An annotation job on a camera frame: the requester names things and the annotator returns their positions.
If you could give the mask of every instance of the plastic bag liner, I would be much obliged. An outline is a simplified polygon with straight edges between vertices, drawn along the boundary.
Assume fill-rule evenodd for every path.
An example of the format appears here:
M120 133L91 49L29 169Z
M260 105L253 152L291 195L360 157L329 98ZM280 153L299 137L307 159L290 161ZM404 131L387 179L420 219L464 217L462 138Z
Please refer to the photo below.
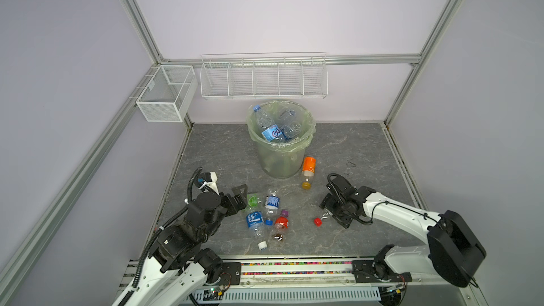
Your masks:
M284 109L293 109L301 118L301 132L289 143L272 143L262 137L264 129L255 120L253 106L248 108L246 118L249 136L257 146L259 163L265 173L276 178L288 178L297 173L303 164L304 152L316 132L316 121L302 105L287 101L273 100L261 104L261 108L277 119Z

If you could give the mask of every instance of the blue bottle label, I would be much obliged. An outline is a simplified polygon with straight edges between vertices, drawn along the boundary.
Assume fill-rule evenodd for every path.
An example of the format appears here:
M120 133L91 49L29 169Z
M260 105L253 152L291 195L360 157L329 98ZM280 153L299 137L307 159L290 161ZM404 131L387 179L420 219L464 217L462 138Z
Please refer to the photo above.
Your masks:
M248 223L248 228L253 226L256 223L262 223L263 222L263 215L260 211L255 211L253 213L249 213L245 217L246 222Z
M280 198L276 196L267 196L264 206L268 209L278 209L280 207Z
M267 141L272 141L273 139L279 139L282 136L282 132L277 125L269 127L267 130L262 132L263 136Z

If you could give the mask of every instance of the table surface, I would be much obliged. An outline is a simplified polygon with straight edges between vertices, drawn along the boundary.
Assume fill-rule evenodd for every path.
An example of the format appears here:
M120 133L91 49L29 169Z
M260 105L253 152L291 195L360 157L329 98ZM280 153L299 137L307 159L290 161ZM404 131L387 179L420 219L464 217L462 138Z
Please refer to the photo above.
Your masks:
M184 205L187 182L198 166L215 171L224 193L247 184L249 192L262 197L268 189L279 191L280 208L289 211L289 229L282 248L260 251L251 237L245 215L238 213L223 220L215 235L202 245L223 257L238 255L289 256L374 256L390 243L418 246L414 236L385 222L375 220L365 226L355 221L344 229L333 219L317 227L313 219L323 214L319 203L328 193L327 175L343 175L355 187L367 186L397 201L413 205L402 174L380 124L318 123L307 155L316 158L316 176L310 190L304 190L300 174L275 179L263 172L254 142L245 124L196 124L183 153L172 188L160 215L164 223Z

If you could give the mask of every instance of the trash can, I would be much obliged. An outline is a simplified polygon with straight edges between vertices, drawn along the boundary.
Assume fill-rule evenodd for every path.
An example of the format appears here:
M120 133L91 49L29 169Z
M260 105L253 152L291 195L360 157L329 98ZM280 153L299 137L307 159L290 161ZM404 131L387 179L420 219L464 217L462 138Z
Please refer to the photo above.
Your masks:
M289 143L272 143L263 138L261 134L263 128L255 120L253 106L249 107L246 118L249 136L257 146L257 156L262 169L268 175L279 179L288 178L297 173L303 164L306 147L309 146L316 132L316 121L302 105L287 100L273 100L261 104L261 108L275 119L286 107L302 114L301 132Z

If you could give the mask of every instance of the white wire rack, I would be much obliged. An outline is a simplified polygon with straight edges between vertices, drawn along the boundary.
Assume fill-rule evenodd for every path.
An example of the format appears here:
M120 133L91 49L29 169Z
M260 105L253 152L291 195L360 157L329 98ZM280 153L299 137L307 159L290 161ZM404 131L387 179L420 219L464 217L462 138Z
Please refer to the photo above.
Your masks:
M160 65L136 104L149 122L183 122L198 86L190 65Z
M325 58L325 54L205 55L202 97L323 98L329 85Z

